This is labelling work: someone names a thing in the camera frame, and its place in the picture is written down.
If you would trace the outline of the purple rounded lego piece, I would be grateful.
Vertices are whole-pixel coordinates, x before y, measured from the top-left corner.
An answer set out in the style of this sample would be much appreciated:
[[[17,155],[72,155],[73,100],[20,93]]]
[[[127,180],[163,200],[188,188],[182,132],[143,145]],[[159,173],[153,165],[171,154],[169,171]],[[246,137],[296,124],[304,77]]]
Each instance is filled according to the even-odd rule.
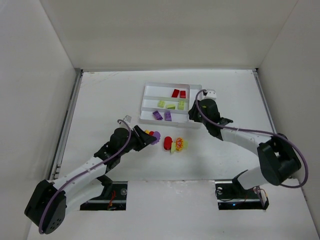
[[[151,145],[155,145],[155,144],[157,144],[157,143],[160,141],[160,139],[161,139],[161,134],[160,134],[158,131],[154,131],[152,136],[155,137],[156,140],[153,141],[153,142],[151,143]]]

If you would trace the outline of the light green lego piece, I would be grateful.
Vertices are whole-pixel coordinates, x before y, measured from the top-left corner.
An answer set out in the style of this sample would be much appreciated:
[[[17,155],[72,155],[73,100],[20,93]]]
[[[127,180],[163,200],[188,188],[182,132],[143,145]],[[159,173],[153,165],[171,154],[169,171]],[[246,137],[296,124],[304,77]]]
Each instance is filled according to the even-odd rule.
[[[177,105],[177,109],[180,111],[184,111],[185,110],[185,102],[184,101],[179,101],[178,105]]]

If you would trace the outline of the light green wedge lego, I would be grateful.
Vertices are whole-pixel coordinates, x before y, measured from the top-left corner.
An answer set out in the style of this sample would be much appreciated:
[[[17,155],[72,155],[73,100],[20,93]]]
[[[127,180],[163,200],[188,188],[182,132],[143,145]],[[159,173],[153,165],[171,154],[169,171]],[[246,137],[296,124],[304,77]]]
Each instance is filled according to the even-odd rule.
[[[176,105],[175,104],[168,104],[168,105],[166,105],[166,109],[175,110],[176,109]]]

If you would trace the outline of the small red lego brick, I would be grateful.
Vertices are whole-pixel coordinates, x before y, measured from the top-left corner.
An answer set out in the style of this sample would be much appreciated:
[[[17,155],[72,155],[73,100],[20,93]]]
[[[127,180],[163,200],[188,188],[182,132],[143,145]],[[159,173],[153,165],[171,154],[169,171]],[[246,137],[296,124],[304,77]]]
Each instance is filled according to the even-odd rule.
[[[182,98],[182,99],[186,99],[187,98],[186,91],[185,90],[181,90],[179,92],[179,97]]]

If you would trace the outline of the purple patterned lego brick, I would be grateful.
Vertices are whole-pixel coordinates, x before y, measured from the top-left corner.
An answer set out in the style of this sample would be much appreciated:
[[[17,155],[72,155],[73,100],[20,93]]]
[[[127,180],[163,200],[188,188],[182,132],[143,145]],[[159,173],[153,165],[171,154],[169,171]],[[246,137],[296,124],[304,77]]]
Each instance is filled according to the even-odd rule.
[[[156,110],[152,113],[152,115],[154,116],[154,118],[157,120],[157,121],[162,121],[163,120],[163,117],[161,116],[161,114]]]

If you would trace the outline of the purple tan lego piece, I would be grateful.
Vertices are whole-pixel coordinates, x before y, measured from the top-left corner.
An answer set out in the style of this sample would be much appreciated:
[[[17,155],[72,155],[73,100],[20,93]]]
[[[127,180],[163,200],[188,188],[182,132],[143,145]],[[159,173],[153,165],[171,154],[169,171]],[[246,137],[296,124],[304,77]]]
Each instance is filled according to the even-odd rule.
[[[170,111],[166,111],[166,112],[164,113],[164,119],[165,119],[165,121],[167,121],[167,122],[171,122],[171,121],[172,121],[172,115],[171,115],[171,112],[170,112]]]

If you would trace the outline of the light green square lego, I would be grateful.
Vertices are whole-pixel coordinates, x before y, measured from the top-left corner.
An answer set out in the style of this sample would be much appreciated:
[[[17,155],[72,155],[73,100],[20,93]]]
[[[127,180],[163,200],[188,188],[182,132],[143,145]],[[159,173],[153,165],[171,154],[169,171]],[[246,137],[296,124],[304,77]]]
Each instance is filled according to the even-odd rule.
[[[165,105],[166,105],[166,102],[163,101],[163,100],[160,100],[160,101],[157,103],[157,107],[158,107],[158,108],[164,108]]]

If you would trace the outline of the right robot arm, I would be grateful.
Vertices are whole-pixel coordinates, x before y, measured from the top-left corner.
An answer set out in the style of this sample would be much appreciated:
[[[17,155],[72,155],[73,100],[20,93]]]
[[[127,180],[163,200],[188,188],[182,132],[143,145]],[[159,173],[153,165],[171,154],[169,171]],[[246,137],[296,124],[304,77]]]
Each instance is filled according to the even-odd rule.
[[[302,153],[284,135],[235,127],[231,119],[220,116],[213,99],[196,99],[188,115],[190,120],[202,123],[212,137],[242,147],[258,157],[257,167],[233,178],[233,184],[240,189],[249,190],[266,183],[282,186],[302,167],[308,167]]]

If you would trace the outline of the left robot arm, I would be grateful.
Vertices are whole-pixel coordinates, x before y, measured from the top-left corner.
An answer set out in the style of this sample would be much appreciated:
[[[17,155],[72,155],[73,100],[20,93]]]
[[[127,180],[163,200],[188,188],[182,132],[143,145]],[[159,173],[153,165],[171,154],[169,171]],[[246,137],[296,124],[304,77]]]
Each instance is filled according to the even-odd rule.
[[[124,154],[141,151],[160,140],[160,133],[145,132],[139,126],[116,128],[110,139],[86,163],[52,181],[40,181],[24,210],[41,235],[51,234],[65,216],[84,202],[98,197],[112,181],[106,176]]]

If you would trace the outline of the red rounded lego brick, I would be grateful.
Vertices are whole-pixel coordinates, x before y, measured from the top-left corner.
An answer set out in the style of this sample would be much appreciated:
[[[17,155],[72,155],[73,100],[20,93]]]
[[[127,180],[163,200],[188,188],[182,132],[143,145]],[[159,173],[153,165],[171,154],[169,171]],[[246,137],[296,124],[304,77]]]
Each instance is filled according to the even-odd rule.
[[[169,151],[171,150],[172,148],[172,143],[173,143],[173,140],[170,136],[166,136],[164,138],[164,142],[163,142],[163,148],[166,150],[166,151]]]

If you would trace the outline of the light green curved lego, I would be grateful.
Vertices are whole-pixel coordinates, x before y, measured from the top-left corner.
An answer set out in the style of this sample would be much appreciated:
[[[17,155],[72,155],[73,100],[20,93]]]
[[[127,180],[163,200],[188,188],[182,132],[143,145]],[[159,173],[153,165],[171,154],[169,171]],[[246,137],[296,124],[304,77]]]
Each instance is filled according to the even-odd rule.
[[[177,143],[176,143],[176,142],[173,142],[173,143],[171,144],[170,152],[173,154],[174,152],[178,152],[178,151],[179,151],[179,149],[178,149],[178,147],[177,147]]]

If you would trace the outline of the orange patterned lego piece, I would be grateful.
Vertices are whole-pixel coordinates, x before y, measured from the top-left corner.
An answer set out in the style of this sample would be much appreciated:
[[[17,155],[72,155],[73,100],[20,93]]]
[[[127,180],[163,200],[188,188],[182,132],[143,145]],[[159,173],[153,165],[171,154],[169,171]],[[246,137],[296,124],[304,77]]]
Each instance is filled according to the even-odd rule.
[[[178,152],[188,148],[189,142],[182,137],[178,137],[174,144],[174,149]]]

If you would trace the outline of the white divided tray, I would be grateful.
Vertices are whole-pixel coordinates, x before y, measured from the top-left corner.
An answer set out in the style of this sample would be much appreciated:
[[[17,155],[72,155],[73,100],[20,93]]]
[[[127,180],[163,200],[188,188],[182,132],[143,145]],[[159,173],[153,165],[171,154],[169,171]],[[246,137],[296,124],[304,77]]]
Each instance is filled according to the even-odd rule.
[[[173,98],[174,89],[186,91],[186,98]],[[145,84],[142,103],[140,108],[140,120],[143,123],[164,125],[179,128],[197,129],[200,124],[189,120],[188,111],[192,108],[196,94],[202,89],[200,84],[178,84],[178,83],[161,83],[148,82]],[[159,108],[158,102],[165,101],[165,107]],[[178,110],[179,101],[185,102],[184,110]],[[166,105],[174,104],[175,109],[166,109]],[[156,120],[153,112],[158,111],[163,120]],[[171,113],[172,121],[165,121],[164,113]]]

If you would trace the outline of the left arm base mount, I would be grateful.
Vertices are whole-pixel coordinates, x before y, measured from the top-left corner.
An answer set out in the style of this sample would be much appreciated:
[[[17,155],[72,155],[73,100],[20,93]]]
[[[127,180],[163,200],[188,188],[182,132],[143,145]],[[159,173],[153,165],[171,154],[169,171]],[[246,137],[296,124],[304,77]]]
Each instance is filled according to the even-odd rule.
[[[103,186],[100,195],[80,206],[81,211],[125,211],[127,207],[128,182],[113,181],[106,175],[98,177]]]

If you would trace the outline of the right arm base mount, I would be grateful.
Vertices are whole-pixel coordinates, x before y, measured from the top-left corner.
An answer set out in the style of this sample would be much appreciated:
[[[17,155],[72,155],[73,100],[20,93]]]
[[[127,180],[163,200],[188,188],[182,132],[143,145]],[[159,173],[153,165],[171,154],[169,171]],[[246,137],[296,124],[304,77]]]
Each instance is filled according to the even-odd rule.
[[[216,180],[215,196],[218,209],[221,211],[265,211],[270,205],[266,191],[260,186],[244,189],[235,179]]]

